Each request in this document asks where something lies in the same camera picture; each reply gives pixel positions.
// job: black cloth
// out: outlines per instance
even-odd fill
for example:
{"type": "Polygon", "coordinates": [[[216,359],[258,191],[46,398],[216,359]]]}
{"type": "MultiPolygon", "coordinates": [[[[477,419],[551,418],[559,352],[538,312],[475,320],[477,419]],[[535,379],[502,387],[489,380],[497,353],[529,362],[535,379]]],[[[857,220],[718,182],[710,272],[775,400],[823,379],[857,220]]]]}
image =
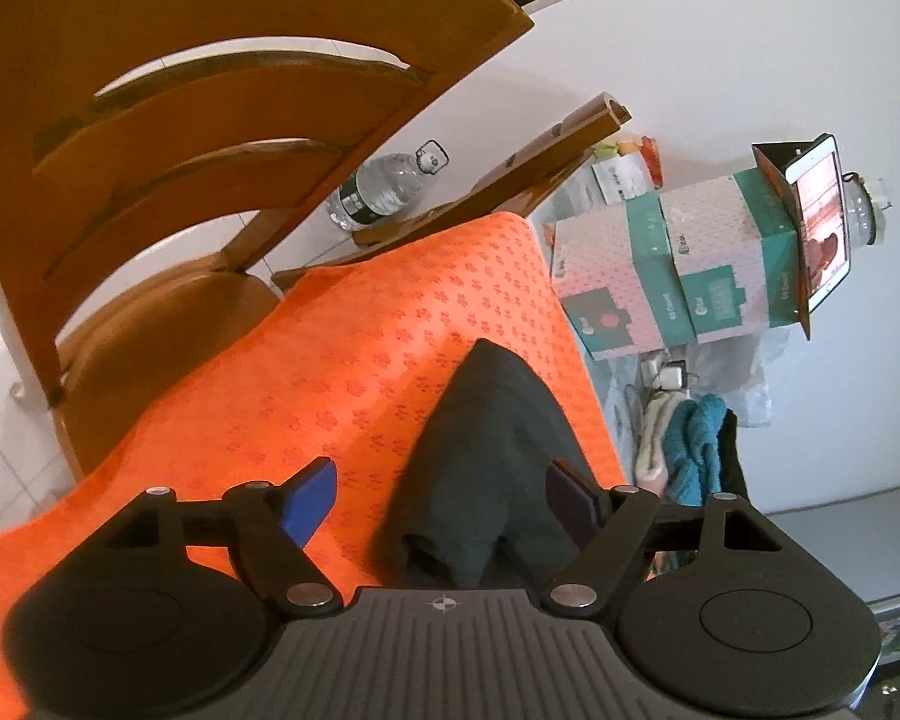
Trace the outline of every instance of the black cloth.
{"type": "Polygon", "coordinates": [[[377,549],[408,587],[541,589],[578,554],[545,473],[593,474],[557,400],[514,352],[480,338],[424,426],[377,549]]]}
{"type": "Polygon", "coordinates": [[[730,409],[727,409],[724,424],[717,434],[717,452],[720,454],[720,489],[749,501],[744,469],[737,457],[737,415],[730,409]]]}

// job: crosshair logo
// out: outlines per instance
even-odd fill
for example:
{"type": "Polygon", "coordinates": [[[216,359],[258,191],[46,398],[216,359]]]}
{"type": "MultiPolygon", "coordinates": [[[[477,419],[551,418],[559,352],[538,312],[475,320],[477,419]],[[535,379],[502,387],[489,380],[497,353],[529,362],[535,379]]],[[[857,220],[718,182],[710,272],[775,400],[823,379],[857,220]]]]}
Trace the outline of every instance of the crosshair logo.
{"type": "Polygon", "coordinates": [[[457,608],[460,604],[452,598],[447,598],[445,595],[442,595],[437,598],[437,600],[431,601],[428,605],[435,608],[440,613],[447,614],[449,611],[453,611],[457,608]]]}

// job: ribbed gray panel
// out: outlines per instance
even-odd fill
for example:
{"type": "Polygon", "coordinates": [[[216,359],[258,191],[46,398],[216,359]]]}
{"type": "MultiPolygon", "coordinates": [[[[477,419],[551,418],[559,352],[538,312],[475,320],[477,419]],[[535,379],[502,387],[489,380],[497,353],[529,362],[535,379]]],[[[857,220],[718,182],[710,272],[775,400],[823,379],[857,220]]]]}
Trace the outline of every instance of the ribbed gray panel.
{"type": "Polygon", "coordinates": [[[441,610],[438,592],[365,589],[343,614],[288,625],[246,683],[178,720],[717,720],[643,683],[596,624],[522,590],[448,595],[441,610]]]}

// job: clear plastic wrap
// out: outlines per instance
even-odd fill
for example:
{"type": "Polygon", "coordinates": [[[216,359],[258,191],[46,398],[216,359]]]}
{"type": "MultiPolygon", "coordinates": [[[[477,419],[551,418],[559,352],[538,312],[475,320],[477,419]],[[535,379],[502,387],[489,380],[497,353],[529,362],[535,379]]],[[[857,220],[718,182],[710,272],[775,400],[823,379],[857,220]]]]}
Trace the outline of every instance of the clear plastic wrap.
{"type": "Polygon", "coordinates": [[[692,394],[720,395],[742,427],[767,427],[773,417],[768,368],[783,357],[789,340],[789,327],[776,327],[689,344],[686,360],[692,394]]]}

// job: white tablet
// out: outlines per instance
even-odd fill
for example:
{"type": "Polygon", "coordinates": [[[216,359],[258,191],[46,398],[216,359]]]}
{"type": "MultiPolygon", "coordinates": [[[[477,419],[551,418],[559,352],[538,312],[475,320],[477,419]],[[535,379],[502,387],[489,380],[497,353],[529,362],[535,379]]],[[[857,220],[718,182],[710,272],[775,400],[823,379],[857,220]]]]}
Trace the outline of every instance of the white tablet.
{"type": "Polygon", "coordinates": [[[850,273],[850,238],[840,154],[832,135],[821,137],[787,166],[785,176],[799,204],[810,311],[850,273]]]}

